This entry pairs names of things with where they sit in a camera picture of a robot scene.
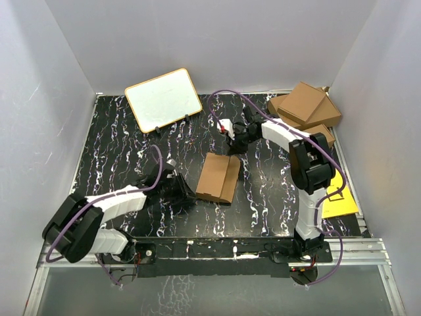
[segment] cardboard box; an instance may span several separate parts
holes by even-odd
[[[301,126],[300,124],[278,113],[278,107],[282,104],[282,102],[285,100],[287,96],[288,94],[285,94],[285,95],[280,95],[279,97],[273,97],[272,99],[270,99],[268,102],[269,113],[276,114],[288,125],[294,128],[299,128]]]
[[[231,203],[238,180],[240,160],[235,156],[207,153],[196,189],[198,199]]]
[[[278,113],[304,125],[325,98],[323,91],[300,82],[278,107]]]
[[[278,114],[278,107],[284,102],[288,94],[280,95],[279,97],[272,97],[268,101],[268,110],[270,114]]]
[[[308,128],[308,129],[303,130],[303,131],[307,132],[309,134],[322,133],[323,135],[326,136],[326,140],[328,141],[329,147],[332,147],[334,145],[335,137],[332,135],[332,133],[329,131],[329,129],[326,126],[324,126],[323,124],[312,127],[312,128]]]
[[[287,95],[281,95],[279,97],[273,97],[268,102],[268,109],[269,111],[274,111],[273,109],[276,109],[276,112],[278,116],[287,124],[291,125],[294,128],[298,128],[299,130],[305,130],[307,128],[312,128],[314,126],[324,124],[326,127],[333,127],[338,125],[340,122],[342,116],[339,110],[335,107],[335,105],[332,103],[330,98],[326,96],[323,101],[321,102],[320,106],[315,110],[313,115],[311,116],[310,120],[301,125],[294,120],[291,120],[284,115],[282,115],[278,108],[280,105],[284,102]]]

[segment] whiteboard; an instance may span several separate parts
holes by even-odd
[[[143,133],[202,111],[193,82],[184,68],[126,88],[124,94]]]

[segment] floor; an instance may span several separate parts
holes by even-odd
[[[251,99],[263,109],[274,94]],[[207,95],[200,95],[206,105]],[[220,118],[243,120],[243,103],[234,95],[220,95],[215,111]],[[147,174],[155,162],[149,146],[156,144],[164,158],[177,161],[178,170],[194,190],[207,152],[225,154],[223,135],[216,130],[209,110],[176,122],[156,133],[143,134],[124,96],[97,100],[74,190],[84,195],[123,188]],[[337,159],[335,149],[332,155]],[[108,224],[133,237],[266,237],[292,236],[297,222],[297,190],[292,184],[288,154],[276,144],[259,140],[249,146],[242,161],[233,203],[217,205],[198,201],[192,208],[172,208],[163,203],[144,212],[119,217]],[[326,219],[323,229],[335,228],[343,236],[361,237],[355,215]]]

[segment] glass panel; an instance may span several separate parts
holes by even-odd
[[[392,315],[377,266],[341,267],[308,291],[269,276],[130,281],[120,291],[100,268],[52,268],[38,315]]]

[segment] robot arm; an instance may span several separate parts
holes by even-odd
[[[167,161],[158,185],[148,192],[125,194],[125,192],[150,187],[159,175],[159,166],[155,167],[151,175],[140,178],[121,190],[114,191],[112,193],[114,196],[102,200],[101,197],[110,194],[88,197],[78,193],[70,194],[44,228],[43,238],[53,244],[75,214],[89,202],[97,200],[64,233],[55,249],[71,263],[78,262],[89,253],[120,255],[126,249],[129,236],[115,229],[100,229],[102,224],[126,213],[142,210],[162,198],[174,206],[195,202],[194,192],[189,188],[184,177],[176,172],[174,166],[175,161]]]
[[[251,142],[264,138],[278,144],[289,152],[291,175],[299,193],[299,216],[294,231],[294,251],[300,257],[312,255],[323,244],[322,212],[316,211],[317,202],[326,195],[335,169],[315,148],[301,137],[292,134],[284,127],[262,118],[250,107],[243,110],[247,124],[232,123],[222,119],[220,132],[227,137],[230,153],[245,153]],[[321,134],[309,135],[322,149],[328,151],[326,137]]]

